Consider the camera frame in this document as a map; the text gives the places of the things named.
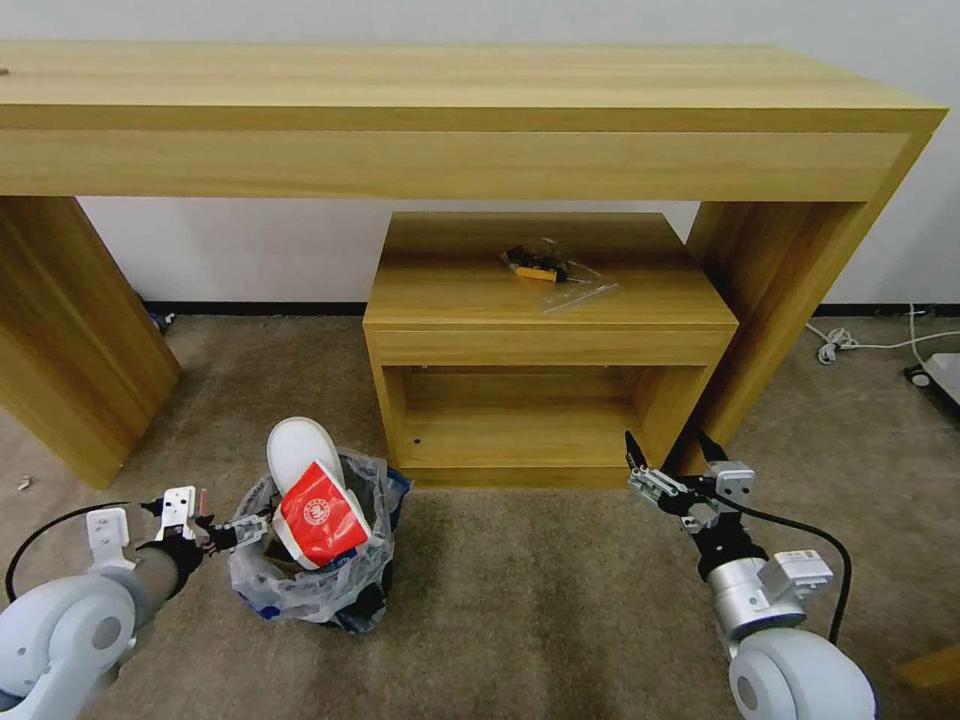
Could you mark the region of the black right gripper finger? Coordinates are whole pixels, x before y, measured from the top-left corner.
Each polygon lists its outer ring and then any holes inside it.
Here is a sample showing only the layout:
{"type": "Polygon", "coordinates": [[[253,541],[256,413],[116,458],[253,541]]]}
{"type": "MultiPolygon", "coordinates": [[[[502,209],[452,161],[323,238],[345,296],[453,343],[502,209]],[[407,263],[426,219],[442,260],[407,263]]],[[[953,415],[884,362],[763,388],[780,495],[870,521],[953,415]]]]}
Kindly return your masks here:
{"type": "Polygon", "coordinates": [[[628,485],[636,494],[662,512],[677,517],[681,524],[693,522],[690,514],[695,493],[686,484],[651,467],[634,435],[624,432],[628,485]]]}
{"type": "Polygon", "coordinates": [[[705,431],[697,431],[697,442],[706,462],[702,477],[716,480],[722,472],[729,469],[729,458],[725,450],[705,431]]]}

